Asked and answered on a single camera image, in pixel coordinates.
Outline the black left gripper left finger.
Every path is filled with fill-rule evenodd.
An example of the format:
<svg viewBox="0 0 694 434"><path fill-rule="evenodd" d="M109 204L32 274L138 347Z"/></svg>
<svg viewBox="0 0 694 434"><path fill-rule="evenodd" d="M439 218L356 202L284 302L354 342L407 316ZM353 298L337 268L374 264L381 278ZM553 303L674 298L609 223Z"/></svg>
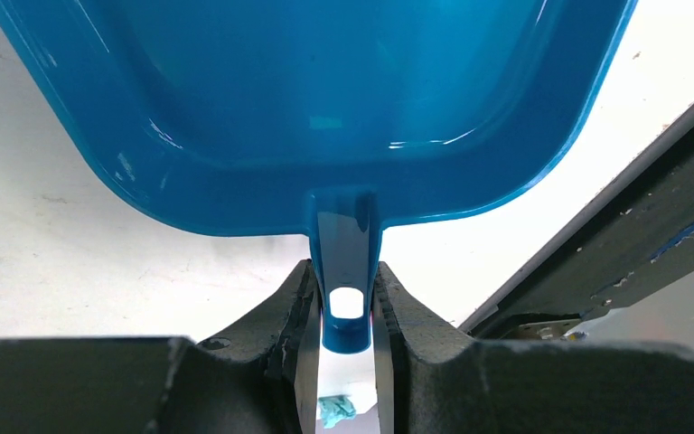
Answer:
<svg viewBox="0 0 694 434"><path fill-rule="evenodd" d="M319 312L305 259L272 296L199 343L0 339L0 433L312 433Z"/></svg>

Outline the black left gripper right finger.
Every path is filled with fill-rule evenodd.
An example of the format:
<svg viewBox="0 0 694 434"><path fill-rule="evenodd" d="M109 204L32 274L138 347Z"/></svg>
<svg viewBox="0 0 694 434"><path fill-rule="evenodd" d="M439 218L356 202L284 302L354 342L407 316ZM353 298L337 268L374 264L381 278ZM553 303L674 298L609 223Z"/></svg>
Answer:
<svg viewBox="0 0 694 434"><path fill-rule="evenodd" d="M383 433L694 433L694 352L680 345L475 339L385 263L372 333Z"/></svg>

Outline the blue plastic dustpan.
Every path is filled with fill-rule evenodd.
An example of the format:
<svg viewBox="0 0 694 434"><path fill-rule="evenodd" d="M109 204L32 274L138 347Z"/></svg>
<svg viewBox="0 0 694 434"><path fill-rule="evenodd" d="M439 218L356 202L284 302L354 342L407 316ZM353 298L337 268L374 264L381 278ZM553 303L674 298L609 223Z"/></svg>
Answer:
<svg viewBox="0 0 694 434"><path fill-rule="evenodd" d="M0 1L98 179L175 228L303 234L323 343L370 345L381 234L528 191L584 126L632 1Z"/></svg>

